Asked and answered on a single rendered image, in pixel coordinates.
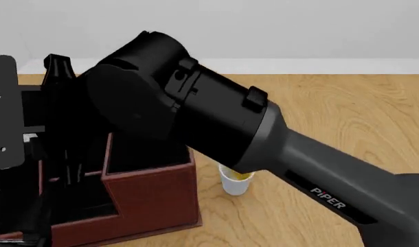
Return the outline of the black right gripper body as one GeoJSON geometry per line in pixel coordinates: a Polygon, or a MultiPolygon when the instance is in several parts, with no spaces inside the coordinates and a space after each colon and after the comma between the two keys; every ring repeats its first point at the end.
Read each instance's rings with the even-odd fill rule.
{"type": "Polygon", "coordinates": [[[46,124],[61,130],[79,130],[87,112],[82,80],[73,71],[70,57],[50,54],[43,60],[46,69],[41,84],[47,109],[46,124]]]}

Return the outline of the red-brown desk caddy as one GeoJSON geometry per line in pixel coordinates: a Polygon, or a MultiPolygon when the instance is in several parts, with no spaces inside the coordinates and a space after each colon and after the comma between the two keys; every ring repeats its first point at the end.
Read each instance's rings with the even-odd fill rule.
{"type": "Polygon", "coordinates": [[[23,164],[0,169],[0,247],[96,247],[201,225],[184,145],[104,134],[74,167],[36,135],[23,147],[23,164]]]}

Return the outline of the flat plate on black stalk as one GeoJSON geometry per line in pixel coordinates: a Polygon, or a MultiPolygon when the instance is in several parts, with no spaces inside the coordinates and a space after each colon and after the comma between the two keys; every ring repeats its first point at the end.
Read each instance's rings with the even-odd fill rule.
{"type": "Polygon", "coordinates": [[[0,170],[25,161],[25,140],[29,134],[45,131],[44,126],[25,126],[23,92],[39,92],[40,86],[20,85],[16,61],[0,55],[0,170]]]}

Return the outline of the white cup with yellow liquid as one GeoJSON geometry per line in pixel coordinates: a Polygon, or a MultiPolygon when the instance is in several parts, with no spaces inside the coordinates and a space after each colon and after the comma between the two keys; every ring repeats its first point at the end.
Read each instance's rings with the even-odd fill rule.
{"type": "Polygon", "coordinates": [[[255,174],[255,172],[240,174],[222,164],[218,164],[218,170],[224,191],[232,196],[244,194],[255,174]]]}

